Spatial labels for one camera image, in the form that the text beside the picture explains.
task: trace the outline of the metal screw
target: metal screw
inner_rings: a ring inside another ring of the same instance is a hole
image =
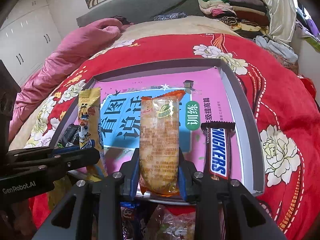
[[[197,179],[203,178],[203,173],[201,171],[196,171],[193,176],[195,176]]]
[[[234,187],[238,187],[240,185],[240,182],[237,179],[232,179],[230,183]]]
[[[85,181],[83,179],[81,179],[81,180],[78,180],[76,184],[78,187],[82,187],[85,185]]]
[[[114,177],[115,179],[119,179],[122,177],[122,173],[119,171],[116,171],[112,174],[112,177]]]

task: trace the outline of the yellow snack package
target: yellow snack package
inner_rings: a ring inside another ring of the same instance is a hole
[[[174,195],[179,159],[179,102],[184,90],[141,98],[140,189]]]
[[[79,144],[80,149],[96,148],[100,160],[87,171],[100,178],[108,176],[104,161],[104,148],[100,123],[100,88],[91,88],[79,93]]]

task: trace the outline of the white curtain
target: white curtain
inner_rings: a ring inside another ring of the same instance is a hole
[[[270,14],[270,32],[273,40],[288,45],[291,42],[296,23],[296,9],[293,0],[264,0]]]

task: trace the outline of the white flower pattern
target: white flower pattern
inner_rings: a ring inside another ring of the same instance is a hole
[[[42,146],[48,146],[52,136],[54,135],[58,125],[60,124],[60,121],[58,118],[52,118],[50,119],[50,124],[52,125],[52,129],[46,132],[44,136],[38,137],[37,140],[35,136],[30,137],[28,140],[26,146],[24,148],[33,148],[33,147],[42,147]]]
[[[268,174],[267,186],[277,185],[282,180],[288,184],[292,172],[300,165],[295,142],[272,125],[260,133],[260,138],[265,173]]]
[[[63,95],[61,96],[58,104],[62,104],[64,101],[69,101],[72,98],[76,97],[80,93],[84,85],[85,79],[79,81],[77,84],[69,86],[68,89],[63,92]]]
[[[193,52],[195,55],[201,55],[205,58],[220,58],[224,60],[230,66],[232,71],[238,75],[245,75],[248,72],[246,69],[248,63],[246,63],[244,59],[233,58],[232,53],[224,53],[216,46],[207,47],[200,44],[199,46],[194,46],[193,49],[195,50]]]
[[[31,136],[38,140],[42,134],[47,130],[48,126],[48,117],[53,107],[56,105],[56,101],[53,100],[54,96],[50,96],[47,98],[44,105],[40,108],[36,124],[31,131]]]
[[[113,47],[110,47],[110,48],[106,48],[106,49],[104,49],[104,50],[101,50],[101,51],[99,51],[98,53],[94,54],[94,55],[93,55],[91,58],[89,58],[88,60],[94,59],[95,57],[97,57],[97,56],[99,56],[99,55],[103,55],[103,54],[105,54],[108,50],[111,50],[111,49],[114,49],[114,48],[120,48],[120,47],[123,47],[123,46],[132,45],[134,41],[135,41],[135,40],[123,41],[123,42],[117,44],[116,46],[113,46]]]

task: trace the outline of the gray headboard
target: gray headboard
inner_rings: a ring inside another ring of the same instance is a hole
[[[83,27],[96,20],[118,15],[138,24],[153,21],[160,14],[175,12],[203,16],[198,0],[111,0],[77,18],[77,23]]]

